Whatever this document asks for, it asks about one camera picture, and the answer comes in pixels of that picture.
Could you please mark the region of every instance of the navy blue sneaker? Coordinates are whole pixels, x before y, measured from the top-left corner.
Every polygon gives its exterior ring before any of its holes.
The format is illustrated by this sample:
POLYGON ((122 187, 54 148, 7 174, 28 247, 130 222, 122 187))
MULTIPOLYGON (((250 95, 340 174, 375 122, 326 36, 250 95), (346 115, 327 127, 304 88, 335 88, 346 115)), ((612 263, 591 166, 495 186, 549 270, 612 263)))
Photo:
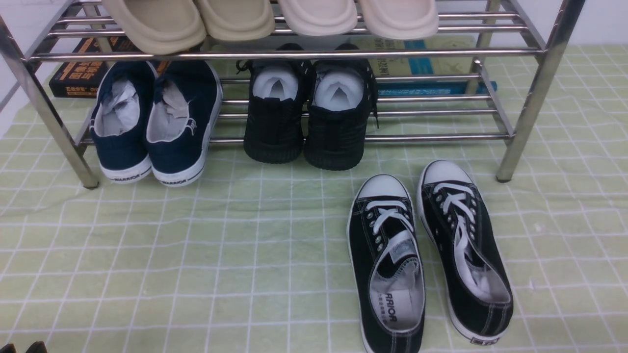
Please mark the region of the navy blue sneaker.
POLYGON ((162 184, 182 187, 200 177, 221 104, 222 86, 209 62, 173 62, 157 79, 146 147, 162 184))
POLYGON ((89 132, 100 168, 114 183, 136 182, 151 172, 143 135, 156 77, 149 62, 117 62, 98 88, 89 132))

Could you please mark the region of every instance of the beige slipper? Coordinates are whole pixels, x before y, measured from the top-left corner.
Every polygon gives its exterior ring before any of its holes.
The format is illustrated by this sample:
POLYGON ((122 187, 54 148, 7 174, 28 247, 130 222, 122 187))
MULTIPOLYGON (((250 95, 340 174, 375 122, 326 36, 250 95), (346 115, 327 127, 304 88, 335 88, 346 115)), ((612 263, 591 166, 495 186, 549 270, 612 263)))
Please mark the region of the beige slipper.
POLYGON ((268 0, 195 0, 207 33, 225 41, 255 40, 274 30, 268 0))
POLYGON ((193 0, 103 0, 102 5, 140 50, 166 55, 207 36, 193 0))

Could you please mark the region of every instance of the rack shelf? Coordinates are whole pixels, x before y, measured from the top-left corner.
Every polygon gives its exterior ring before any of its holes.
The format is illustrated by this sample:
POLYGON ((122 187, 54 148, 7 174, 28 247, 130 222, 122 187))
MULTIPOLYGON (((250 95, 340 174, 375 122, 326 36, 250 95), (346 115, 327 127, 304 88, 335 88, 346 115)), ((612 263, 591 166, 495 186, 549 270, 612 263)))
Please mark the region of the rack shelf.
MULTIPOLYGON (((35 77, 41 62, 81 62, 81 61, 133 61, 133 60, 251 60, 251 59, 323 59, 323 58, 408 58, 408 57, 472 57, 474 58, 471 72, 462 75, 420 75, 378 77, 378 82, 417 82, 417 81, 467 81, 467 94, 464 95, 432 95, 417 97, 381 97, 378 103, 447 103, 447 102, 484 102, 487 107, 465 109, 429 109, 416 110, 384 110, 379 117, 426 117, 426 116, 492 116, 497 131, 494 133, 456 133, 456 134, 413 134, 367 136, 369 143, 415 143, 415 142, 448 142, 504 140, 507 144, 506 154, 497 171, 497 180, 507 182, 512 178, 514 170, 521 158, 523 149, 534 127, 541 106, 547 96, 565 47, 570 39, 585 0, 563 0, 555 25, 547 43, 523 11, 517 0, 476 0, 486 3, 482 12, 460 12, 439 14, 439 33, 477 33, 478 40, 472 48, 452 48, 437 50, 382 50, 382 51, 342 51, 329 50, 302 52, 198 52, 179 53, 173 55, 150 55, 146 53, 112 52, 107 37, 123 36, 119 29, 106 28, 115 21, 109 16, 101 16, 99 6, 101 0, 67 0, 46 30, 40 35, 33 47, 23 53, 0 17, 0 52, 15 74, 18 82, 26 92, 31 103, 46 124, 51 135, 63 151, 72 168, 86 188, 98 186, 98 180, 86 164, 83 154, 86 146, 93 144, 89 139, 86 121, 76 137, 71 137, 58 115, 51 100, 46 95, 41 82, 35 77), (481 21, 474 24, 448 24, 451 21, 481 21), (69 26, 89 25, 89 29, 69 29, 69 26), (493 33, 519 33, 527 46, 524 47, 491 47, 493 33), (52 53, 58 40, 64 38, 97 38, 99 53, 52 53), (538 70, 530 87, 524 108, 517 124, 512 127, 504 109, 492 88, 488 73, 484 68, 485 57, 534 56, 539 63, 538 70), (471 94, 477 90, 479 82, 485 82, 487 94, 471 94)), ((283 16, 275 16, 277 28, 273 36, 295 36, 285 23, 283 16)), ((358 25, 347 35, 368 35, 364 19, 358 15, 358 25)), ((224 85, 247 84, 248 80, 235 77, 221 78, 224 85)), ((223 101, 226 106, 246 106, 248 100, 231 99, 223 101)), ((222 113, 221 120, 243 120, 246 113, 222 113)), ((212 138, 212 144, 239 144, 242 138, 212 138)))

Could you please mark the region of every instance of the shoe sole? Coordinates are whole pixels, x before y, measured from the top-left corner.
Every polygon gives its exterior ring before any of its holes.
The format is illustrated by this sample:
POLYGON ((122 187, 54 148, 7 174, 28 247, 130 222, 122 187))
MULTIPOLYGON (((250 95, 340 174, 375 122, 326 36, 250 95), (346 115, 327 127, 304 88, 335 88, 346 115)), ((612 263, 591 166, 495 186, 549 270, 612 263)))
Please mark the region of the shoe sole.
POLYGON ((197 181, 203 173, 203 170, 205 169, 205 160, 207 158, 207 150, 209 149, 209 139, 212 135, 212 131, 214 130, 214 126, 218 121, 218 113, 220 112, 223 96, 222 85, 220 84, 218 74, 209 63, 207 63, 207 66, 209 66, 209 68, 212 70, 214 78, 218 83, 218 89, 216 90, 216 104, 214 104, 214 108, 212 108, 212 112, 209 117, 209 123, 207 124, 207 127, 205 128, 205 133, 203 134, 203 149, 201 150, 200 157, 198 157, 197 161, 186 170, 179 171, 177 173, 167 174, 153 168, 153 174, 155 175, 155 178, 157 178, 160 183, 166 185, 167 187, 184 187, 185 185, 189 185, 197 181))
MULTIPOLYGON (((357 193, 355 193, 355 197, 353 202, 351 203, 351 208, 349 209, 349 218, 347 221, 347 245, 349 246, 349 259, 351 260, 351 270, 353 270, 354 268, 354 264, 353 264, 353 255, 351 254, 351 243, 350 243, 350 239, 349 239, 349 227, 351 225, 351 215, 353 214, 353 206, 355 205, 355 201, 357 200, 357 197, 360 195, 360 191, 362 191, 362 189, 364 188, 364 185, 366 185, 366 183, 377 177, 378 175, 374 175, 370 178, 368 178, 363 184, 362 186, 358 189, 357 193)), ((414 204, 412 201, 412 197, 410 196, 410 193, 408 192, 408 189, 406 188, 405 185, 403 185, 403 183, 399 182, 401 184, 401 186, 403 187, 403 190, 406 192, 406 195, 408 196, 408 200, 410 200, 410 207, 412 207, 412 221, 414 222, 414 228, 416 230, 416 215, 414 214, 414 204)), ((421 253, 419 253, 419 249, 418 249, 418 245, 416 246, 416 253, 419 254, 419 260, 421 259, 421 253)), ((355 277, 355 271, 353 271, 354 273, 354 281, 355 281, 355 289, 357 290, 357 278, 355 277)), ((423 262, 421 261, 421 276, 423 277, 424 281, 423 283, 425 283, 425 276, 423 275, 423 262)), ((423 295, 423 308, 424 308, 424 314, 425 314, 425 305, 427 303, 427 297, 425 295, 423 295)), ((358 309, 360 310, 360 331, 362 332, 362 344, 364 344, 364 349, 366 350, 367 353, 375 353, 375 351, 373 351, 371 349, 371 347, 369 346, 369 343, 366 341, 366 336, 364 335, 364 326, 362 325, 362 304, 360 303, 360 300, 358 298, 357 301, 358 304, 358 309)))
POLYGON ((313 148, 309 148, 307 145, 303 148, 303 156, 305 160, 312 166, 330 171, 343 171, 355 168, 364 156, 364 149, 358 157, 354 156, 329 156, 324 151, 318 151, 313 148))
POLYGON ((297 159, 303 151, 303 143, 298 146, 264 146, 255 141, 244 140, 244 152, 250 159, 269 164, 284 164, 297 159))
POLYGON ((151 173, 152 168, 151 158, 148 155, 137 165, 124 170, 111 170, 103 167, 102 164, 100 165, 100 170, 102 170, 105 177, 115 184, 131 184, 138 182, 146 178, 151 173))
MULTIPOLYGON (((425 179, 425 172, 432 164, 436 163, 437 161, 438 160, 431 162, 430 164, 428 164, 428 166, 425 167, 425 169, 423 169, 423 173, 421 174, 421 180, 419 180, 419 184, 416 190, 416 203, 418 204, 419 218, 421 219, 421 223, 423 223, 425 232, 430 237, 432 244, 434 244, 434 247, 436 248, 436 251, 438 252, 438 256, 440 257, 440 263, 441 263, 441 266, 443 266, 443 273, 444 273, 445 265, 443 264, 443 258, 440 256, 440 250, 438 249, 438 246, 436 245, 436 241, 434 240, 434 235, 431 233, 430 228, 427 226, 427 220, 425 218, 425 211, 423 210, 423 202, 422 202, 423 198, 421 197, 421 189, 423 186, 423 180, 425 179)), ((492 345, 492 344, 497 343, 497 341, 505 334, 506 331, 503 331, 501 334, 496 335, 496 336, 482 336, 482 335, 473 333, 467 327, 465 327, 462 322, 460 322, 458 317, 455 315, 455 312, 453 311, 452 301, 451 301, 451 298, 449 297, 449 287, 447 285, 447 279, 445 279, 445 294, 447 294, 447 312, 449 314, 449 319, 452 322, 453 327, 456 329, 456 331, 458 331, 459 334, 463 335, 471 343, 477 344, 477 345, 492 345)))

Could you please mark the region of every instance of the black canvas sneaker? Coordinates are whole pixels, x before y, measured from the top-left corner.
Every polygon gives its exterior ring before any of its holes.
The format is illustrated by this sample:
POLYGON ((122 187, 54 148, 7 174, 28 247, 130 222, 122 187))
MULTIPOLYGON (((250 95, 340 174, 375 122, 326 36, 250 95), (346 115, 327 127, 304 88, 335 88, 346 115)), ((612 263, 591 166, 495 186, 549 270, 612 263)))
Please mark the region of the black canvas sneaker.
MULTIPOLYGON (((303 50, 288 43, 278 50, 303 50)), ((303 150, 301 116, 310 95, 309 60, 249 60, 239 72, 251 73, 244 151, 263 163, 287 163, 303 150)))
MULTIPOLYGON (((357 49, 348 43, 337 48, 357 49)), ((364 154, 371 112, 377 117, 375 75, 366 59, 319 60, 314 64, 314 72, 305 159, 321 169, 351 169, 364 154)))
POLYGON ((434 161, 423 171, 417 203, 443 263, 453 326, 473 344, 496 343, 514 304, 480 192, 459 166, 434 161))
POLYGON ((416 353, 425 319, 423 265, 406 188, 376 175, 358 192, 347 224, 349 256, 369 353, 416 353))

